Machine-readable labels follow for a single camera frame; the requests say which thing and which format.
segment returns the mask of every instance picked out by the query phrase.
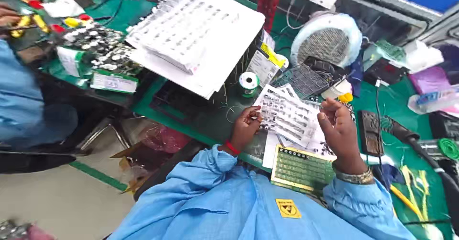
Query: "red bracelet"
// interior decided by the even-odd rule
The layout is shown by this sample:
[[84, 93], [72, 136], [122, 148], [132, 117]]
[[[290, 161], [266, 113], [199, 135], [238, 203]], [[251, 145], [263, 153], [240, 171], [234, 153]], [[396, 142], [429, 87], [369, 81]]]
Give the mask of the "red bracelet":
[[237, 150], [235, 147], [233, 147], [233, 145], [232, 145], [231, 143], [229, 143], [229, 141], [228, 141], [228, 140], [226, 140], [226, 142], [225, 142], [225, 146], [227, 146], [227, 147], [228, 147], [228, 149], [231, 149], [231, 150], [232, 150], [232, 152], [234, 152], [234, 154], [236, 154], [236, 155], [239, 155], [239, 154], [240, 154], [240, 151], [239, 151], [239, 150]]

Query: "desk fan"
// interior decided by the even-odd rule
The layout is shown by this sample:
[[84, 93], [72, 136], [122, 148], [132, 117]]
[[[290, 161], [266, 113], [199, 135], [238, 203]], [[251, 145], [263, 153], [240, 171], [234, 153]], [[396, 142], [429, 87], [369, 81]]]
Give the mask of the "desk fan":
[[346, 67], [357, 58], [361, 44], [362, 33], [352, 17], [316, 12], [295, 37], [290, 61], [296, 67], [312, 56]]

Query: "clear plastic bag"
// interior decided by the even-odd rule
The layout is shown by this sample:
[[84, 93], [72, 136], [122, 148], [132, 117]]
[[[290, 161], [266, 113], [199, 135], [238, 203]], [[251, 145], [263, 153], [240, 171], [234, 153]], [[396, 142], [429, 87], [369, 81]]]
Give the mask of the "clear plastic bag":
[[191, 140], [187, 135], [160, 123], [153, 123], [146, 126], [140, 132], [139, 138], [149, 148], [171, 154], [179, 151]]

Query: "solder wire spool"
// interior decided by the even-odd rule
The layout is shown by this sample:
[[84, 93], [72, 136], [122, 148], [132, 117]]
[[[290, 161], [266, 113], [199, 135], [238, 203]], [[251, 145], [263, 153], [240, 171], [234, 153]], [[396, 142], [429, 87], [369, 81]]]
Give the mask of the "solder wire spool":
[[253, 97], [259, 84], [260, 79], [253, 72], [244, 72], [239, 77], [239, 86], [245, 98]]
[[442, 138], [438, 141], [438, 147], [445, 156], [452, 160], [459, 160], [459, 149], [454, 141]]

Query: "green desk surface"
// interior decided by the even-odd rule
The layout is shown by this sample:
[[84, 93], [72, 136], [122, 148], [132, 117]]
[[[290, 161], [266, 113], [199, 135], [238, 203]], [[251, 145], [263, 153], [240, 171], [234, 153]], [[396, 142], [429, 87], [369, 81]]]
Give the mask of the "green desk surface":
[[[2, 0], [8, 2], [11, 6], [20, 10], [22, 7], [26, 7], [27, 5], [19, 0]], [[101, 2], [102, 0], [93, 0], [95, 4]], [[86, 14], [90, 15], [91, 17], [106, 17], [111, 16], [115, 9], [118, 7], [120, 0], [109, 0], [105, 4], [101, 5], [96, 10], [92, 10], [91, 6], [86, 8]], [[118, 31], [125, 31], [126, 28], [130, 25], [136, 24], [139, 21], [140, 17], [146, 16], [151, 12], [153, 6], [156, 3], [148, 2], [146, 0], [124, 0], [123, 4], [121, 5], [121, 9], [116, 17], [107, 25], [107, 27], [118, 30]], [[39, 14], [43, 16], [43, 19], [47, 22], [47, 24], [59, 24], [62, 25], [62, 20], [59, 18], [52, 18], [49, 17], [48, 14], [41, 10]], [[12, 39], [11, 45], [14, 49], [24, 49], [31, 44], [31, 42], [40, 38], [40, 34], [37, 30], [27, 30], [23, 37], [19, 39]], [[130, 95], [111, 92], [106, 90], [94, 90], [89, 88], [88, 83], [85, 83], [83, 79], [77, 78], [74, 76], [69, 75], [63, 66], [61, 65], [60, 61], [55, 58], [48, 63], [44, 63], [42, 65], [42, 71], [45, 73], [49, 73], [56, 78], [64, 80], [72, 85], [75, 85], [81, 89], [87, 90], [89, 95], [93, 97], [100, 98], [101, 100], [105, 100], [108, 102], [113, 102], [115, 104], [121, 106], [129, 106], [131, 99]]]
[[[246, 0], [236, 0], [245, 6], [256, 9], [256, 4]], [[284, 46], [290, 46], [292, 37], [295, 36], [297, 30], [286, 29], [288, 35], [278, 36], [279, 32], [286, 26], [285, 15], [276, 14], [273, 22], [272, 35], [276, 39], [276, 49], [281, 49]], [[285, 56], [290, 56], [290, 49], [285, 49], [281, 52]], [[139, 114], [158, 121], [170, 128], [185, 133], [208, 145], [215, 143], [223, 143], [225, 139], [230, 136], [232, 124], [226, 119], [227, 108], [210, 108], [207, 111], [201, 112], [197, 118], [188, 122], [181, 123], [176, 121], [166, 114], [156, 111], [149, 107], [153, 96], [160, 90], [166, 83], [165, 78], [159, 78], [152, 83], [148, 92], [133, 108]], [[421, 135], [421, 139], [431, 139], [432, 133], [429, 126], [427, 115], [417, 115], [408, 109], [408, 98], [415, 93], [410, 81], [405, 78], [397, 84], [389, 87], [381, 87], [379, 106], [382, 114], [389, 115], [393, 119], [399, 121], [412, 131], [416, 131]], [[251, 106], [255, 101], [254, 98], [241, 97], [235, 87], [227, 87], [228, 106], [240, 106], [242, 108]], [[358, 110], [369, 110], [376, 112], [376, 88], [370, 84], [363, 83], [361, 90], [361, 97], [354, 99], [352, 104], [356, 112]], [[235, 108], [236, 114], [241, 110]], [[232, 120], [236, 116], [229, 112], [229, 119]], [[411, 149], [404, 148], [404, 144], [400, 143], [392, 135], [383, 133], [382, 135], [385, 146], [385, 154], [393, 159], [397, 166], [403, 164], [410, 167], [412, 171], [426, 170], [427, 179], [429, 183], [430, 195], [427, 197], [427, 206], [430, 220], [448, 219], [448, 209], [445, 203], [442, 182], [439, 176], [433, 172], [429, 165], [419, 158], [418, 155]], [[261, 167], [262, 155], [264, 152], [264, 145], [266, 142], [266, 134], [260, 133], [255, 135], [255, 139], [248, 146], [240, 158], [252, 165]], [[405, 186], [396, 185], [405, 196], [409, 196], [408, 190]], [[393, 204], [396, 209], [397, 215], [402, 222], [417, 221], [416, 215], [406, 207], [396, 196], [393, 196]], [[421, 196], [417, 196], [418, 205], [421, 206]], [[437, 227], [443, 232], [446, 240], [452, 239], [452, 230], [449, 224], [438, 224]], [[416, 238], [427, 239], [424, 230], [419, 225], [407, 226], [412, 231]]]

